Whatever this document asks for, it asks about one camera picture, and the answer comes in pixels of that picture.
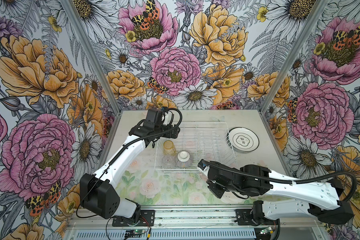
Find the amber glass cup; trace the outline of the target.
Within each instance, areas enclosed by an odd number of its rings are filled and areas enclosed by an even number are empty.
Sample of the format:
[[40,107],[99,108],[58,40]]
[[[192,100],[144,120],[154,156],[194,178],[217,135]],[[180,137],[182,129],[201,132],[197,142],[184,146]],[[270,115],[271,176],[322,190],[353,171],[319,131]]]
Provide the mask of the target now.
[[163,154],[170,156],[175,156],[177,154],[175,144],[172,141],[167,140],[163,143]]

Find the clear glass cup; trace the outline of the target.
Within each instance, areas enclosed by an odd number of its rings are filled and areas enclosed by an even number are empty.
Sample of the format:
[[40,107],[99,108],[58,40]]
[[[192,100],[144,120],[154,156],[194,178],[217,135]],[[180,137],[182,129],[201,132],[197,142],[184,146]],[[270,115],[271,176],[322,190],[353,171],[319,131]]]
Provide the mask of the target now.
[[174,169],[176,167],[176,158],[170,155],[164,155],[161,160],[163,169]]

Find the plate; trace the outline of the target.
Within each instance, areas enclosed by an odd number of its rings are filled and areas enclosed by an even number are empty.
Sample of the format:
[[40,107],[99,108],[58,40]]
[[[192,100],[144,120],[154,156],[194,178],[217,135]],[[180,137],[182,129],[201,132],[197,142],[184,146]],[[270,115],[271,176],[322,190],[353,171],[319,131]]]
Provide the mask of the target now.
[[240,153],[253,152],[260,145],[259,138],[253,131],[240,127],[229,130],[227,142],[234,151]]

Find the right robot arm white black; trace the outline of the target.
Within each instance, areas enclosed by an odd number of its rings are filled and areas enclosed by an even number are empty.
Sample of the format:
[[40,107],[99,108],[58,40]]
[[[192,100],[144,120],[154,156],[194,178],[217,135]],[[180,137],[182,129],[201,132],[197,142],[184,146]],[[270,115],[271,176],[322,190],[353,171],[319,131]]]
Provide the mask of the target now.
[[219,162],[200,160],[198,170],[207,177],[217,198],[231,192],[238,198],[279,196],[280,202],[257,200],[251,209],[236,210],[240,226],[279,223],[282,218],[312,217],[332,225],[344,225],[354,217],[351,199],[358,180],[350,172],[334,172],[300,180],[266,167],[246,165],[235,169]]

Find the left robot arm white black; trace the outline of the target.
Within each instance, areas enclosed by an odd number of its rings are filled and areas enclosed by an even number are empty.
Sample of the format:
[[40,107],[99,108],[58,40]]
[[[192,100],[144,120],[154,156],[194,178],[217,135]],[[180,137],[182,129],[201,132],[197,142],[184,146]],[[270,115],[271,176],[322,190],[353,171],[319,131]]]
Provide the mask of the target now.
[[119,181],[133,160],[160,138],[176,139],[182,113],[176,108],[150,109],[128,133],[117,152],[93,174],[80,179],[79,205],[104,219],[123,218],[129,225],[141,220],[141,205],[121,198],[116,191]]

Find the ribbed white bowl upside down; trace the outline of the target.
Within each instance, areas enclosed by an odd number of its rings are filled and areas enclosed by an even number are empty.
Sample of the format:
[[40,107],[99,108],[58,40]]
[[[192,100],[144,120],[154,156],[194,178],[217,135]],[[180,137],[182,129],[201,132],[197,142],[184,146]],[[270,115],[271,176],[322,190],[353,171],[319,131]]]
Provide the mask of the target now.
[[176,162],[177,168],[185,169],[190,167],[192,163],[193,163],[193,158],[189,152],[181,151],[178,153],[177,162]]

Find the green circuit board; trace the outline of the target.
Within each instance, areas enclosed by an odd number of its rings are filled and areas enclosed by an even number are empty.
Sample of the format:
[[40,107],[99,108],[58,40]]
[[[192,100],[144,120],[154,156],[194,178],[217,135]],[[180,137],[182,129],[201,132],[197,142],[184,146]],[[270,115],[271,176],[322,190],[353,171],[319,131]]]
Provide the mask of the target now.
[[125,233],[124,238],[128,239],[128,238],[140,238],[142,237],[146,232],[142,231],[142,230],[128,230]]

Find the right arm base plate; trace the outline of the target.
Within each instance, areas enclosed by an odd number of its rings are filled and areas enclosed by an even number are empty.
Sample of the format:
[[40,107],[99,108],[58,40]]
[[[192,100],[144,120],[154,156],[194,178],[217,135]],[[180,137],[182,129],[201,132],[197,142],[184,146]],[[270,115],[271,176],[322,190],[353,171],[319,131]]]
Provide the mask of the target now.
[[277,225],[280,220],[267,219],[263,212],[256,212],[253,209],[236,209],[236,220],[235,222],[239,226],[253,226],[257,227],[260,225]]

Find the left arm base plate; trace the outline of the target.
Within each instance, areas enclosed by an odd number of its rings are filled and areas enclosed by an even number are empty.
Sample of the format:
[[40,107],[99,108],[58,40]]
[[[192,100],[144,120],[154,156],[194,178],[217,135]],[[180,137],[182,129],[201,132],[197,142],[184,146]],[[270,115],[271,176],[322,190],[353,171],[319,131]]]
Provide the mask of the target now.
[[155,210],[140,210],[131,218],[115,217],[113,227],[153,227],[155,223]]

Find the aluminium front rail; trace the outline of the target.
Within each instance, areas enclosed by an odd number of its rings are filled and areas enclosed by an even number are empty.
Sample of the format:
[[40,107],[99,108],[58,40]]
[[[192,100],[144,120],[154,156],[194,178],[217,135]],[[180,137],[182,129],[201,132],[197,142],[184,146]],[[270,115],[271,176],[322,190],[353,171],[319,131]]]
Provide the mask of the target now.
[[[141,212],[155,211],[155,229],[238,228],[236,210],[248,208],[248,205],[143,206]],[[80,209],[78,213],[83,218],[73,216],[68,230],[103,230],[106,223],[112,223],[101,217],[87,218],[93,214],[88,210]]]

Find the left aluminium frame post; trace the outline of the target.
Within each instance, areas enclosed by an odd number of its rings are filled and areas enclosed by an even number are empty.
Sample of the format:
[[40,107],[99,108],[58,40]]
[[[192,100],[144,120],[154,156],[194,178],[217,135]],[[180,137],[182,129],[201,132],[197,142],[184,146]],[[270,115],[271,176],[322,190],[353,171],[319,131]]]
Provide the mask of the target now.
[[80,19],[80,16],[74,6],[73,1],[63,1],[62,6],[63,6],[63,9],[66,11],[68,19],[77,35],[77,39],[81,42],[81,45],[82,45],[83,49],[85,50],[87,57],[90,60],[90,63],[95,71],[95,74],[97,75],[116,116],[119,117],[122,112],[121,108],[118,105],[118,102],[114,96],[114,93],[110,87],[108,80],[106,79],[106,74],[103,71],[101,63],[100,63],[100,61],[96,55],[96,52],[92,46],[91,40],[86,32],[87,29],[84,26],[84,24],[82,23],[82,20]]

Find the aluminium frame post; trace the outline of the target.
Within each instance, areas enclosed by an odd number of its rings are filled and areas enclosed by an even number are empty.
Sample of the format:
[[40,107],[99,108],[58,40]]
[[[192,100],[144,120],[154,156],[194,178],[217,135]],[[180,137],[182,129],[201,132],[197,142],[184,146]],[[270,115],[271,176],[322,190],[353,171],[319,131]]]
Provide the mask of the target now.
[[307,18],[307,21],[303,25],[302,31],[297,35],[296,41],[294,42],[291,50],[286,57],[285,62],[283,63],[280,71],[278,72],[273,86],[270,88],[269,93],[267,94],[261,105],[259,111],[261,115],[265,114],[268,105],[273,101],[274,97],[276,96],[276,93],[284,82],[284,79],[287,76],[291,65],[293,64],[293,61],[298,57],[299,50],[303,48],[304,43],[308,39],[312,30],[316,28],[319,17],[324,12],[327,4],[328,1],[316,1],[316,3],[314,4],[312,11]]
[[81,42],[81,45],[82,45],[83,49],[85,50],[87,57],[90,60],[90,63],[95,71],[95,74],[97,75],[116,116],[119,117],[122,112],[121,108],[118,105],[118,102],[114,96],[114,93],[110,87],[108,80],[106,79],[106,74],[103,71],[101,63],[100,63],[100,61],[96,55],[96,52],[92,46],[91,40],[86,32],[87,29],[84,26],[84,24],[82,23],[82,20],[80,19],[80,16],[74,6],[73,1],[63,1],[62,6],[63,6],[63,9],[66,11],[68,19],[77,35],[77,39]]

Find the right aluminium frame post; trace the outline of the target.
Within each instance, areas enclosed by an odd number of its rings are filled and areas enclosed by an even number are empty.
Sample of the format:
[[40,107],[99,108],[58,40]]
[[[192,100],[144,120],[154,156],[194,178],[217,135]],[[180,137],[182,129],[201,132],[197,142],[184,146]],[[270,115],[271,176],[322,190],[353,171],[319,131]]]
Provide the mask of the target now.
[[299,50],[303,48],[304,43],[308,39],[312,30],[316,28],[319,17],[324,12],[327,4],[328,1],[316,1],[316,3],[314,4],[312,11],[307,18],[307,21],[303,25],[302,31],[297,35],[296,41],[294,42],[291,50],[286,57],[285,62],[283,63],[280,71],[278,72],[273,86],[270,88],[269,93],[267,94],[261,105],[259,111],[261,115],[265,114],[268,105],[273,101],[274,97],[276,96],[276,93],[284,82],[284,79],[287,76],[291,65],[293,64],[293,61],[298,57]]

